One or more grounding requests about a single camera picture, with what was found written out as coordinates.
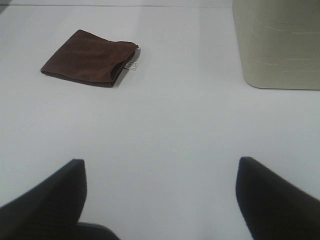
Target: white wall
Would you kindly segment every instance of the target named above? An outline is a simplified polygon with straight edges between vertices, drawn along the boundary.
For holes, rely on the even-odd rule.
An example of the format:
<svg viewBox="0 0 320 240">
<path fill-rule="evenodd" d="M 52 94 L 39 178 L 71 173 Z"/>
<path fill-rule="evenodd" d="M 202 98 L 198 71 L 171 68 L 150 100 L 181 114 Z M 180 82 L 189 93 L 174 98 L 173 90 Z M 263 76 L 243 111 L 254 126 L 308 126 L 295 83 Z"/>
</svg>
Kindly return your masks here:
<svg viewBox="0 0 320 240">
<path fill-rule="evenodd" d="M 232 0 L 0 0 L 10 5 L 231 7 Z"/>
</svg>

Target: small tag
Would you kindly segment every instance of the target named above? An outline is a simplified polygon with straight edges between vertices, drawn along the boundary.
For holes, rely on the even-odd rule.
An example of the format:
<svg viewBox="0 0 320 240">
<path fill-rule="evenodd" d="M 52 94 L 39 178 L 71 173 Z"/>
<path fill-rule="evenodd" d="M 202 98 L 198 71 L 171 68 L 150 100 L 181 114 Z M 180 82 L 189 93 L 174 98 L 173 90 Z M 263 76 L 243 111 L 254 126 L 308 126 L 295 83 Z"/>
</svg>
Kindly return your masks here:
<svg viewBox="0 0 320 240">
<path fill-rule="evenodd" d="M 130 71 L 135 71 L 137 69 L 137 67 L 139 66 L 139 63 L 134 62 L 134 61 L 129 61 L 124 68 L 128 69 Z"/>
</svg>

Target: brown cloth bag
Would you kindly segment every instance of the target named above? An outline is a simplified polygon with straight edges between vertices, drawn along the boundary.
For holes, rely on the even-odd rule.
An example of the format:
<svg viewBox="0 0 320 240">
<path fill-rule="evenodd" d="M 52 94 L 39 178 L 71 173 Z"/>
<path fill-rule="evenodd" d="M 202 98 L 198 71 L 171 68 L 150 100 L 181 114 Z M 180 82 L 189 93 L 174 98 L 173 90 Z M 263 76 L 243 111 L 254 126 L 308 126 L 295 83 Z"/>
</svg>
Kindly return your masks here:
<svg viewBox="0 0 320 240">
<path fill-rule="evenodd" d="M 112 87 L 139 46 L 78 30 L 41 68 L 43 74 L 81 84 Z"/>
</svg>

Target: beige container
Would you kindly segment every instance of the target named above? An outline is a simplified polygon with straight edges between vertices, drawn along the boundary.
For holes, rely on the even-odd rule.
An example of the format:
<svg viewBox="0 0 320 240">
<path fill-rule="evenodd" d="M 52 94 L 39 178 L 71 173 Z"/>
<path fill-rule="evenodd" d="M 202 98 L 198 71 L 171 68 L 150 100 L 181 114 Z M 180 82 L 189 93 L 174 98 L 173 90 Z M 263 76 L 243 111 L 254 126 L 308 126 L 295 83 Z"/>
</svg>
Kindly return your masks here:
<svg viewBox="0 0 320 240">
<path fill-rule="evenodd" d="M 233 0 L 245 81 L 320 90 L 320 0 Z"/>
</svg>

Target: brown pouch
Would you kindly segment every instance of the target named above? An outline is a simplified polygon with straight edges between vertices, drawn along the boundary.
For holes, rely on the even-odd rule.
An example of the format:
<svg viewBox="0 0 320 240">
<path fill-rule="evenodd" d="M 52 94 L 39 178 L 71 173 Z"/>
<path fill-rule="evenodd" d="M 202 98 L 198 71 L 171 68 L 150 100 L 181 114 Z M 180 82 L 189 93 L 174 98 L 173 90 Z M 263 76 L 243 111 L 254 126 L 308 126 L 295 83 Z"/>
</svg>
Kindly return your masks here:
<svg viewBox="0 0 320 240">
<path fill-rule="evenodd" d="M 77 83 L 112 87 L 139 46 L 108 41 L 78 30 L 41 68 L 43 74 Z"/>
</svg>

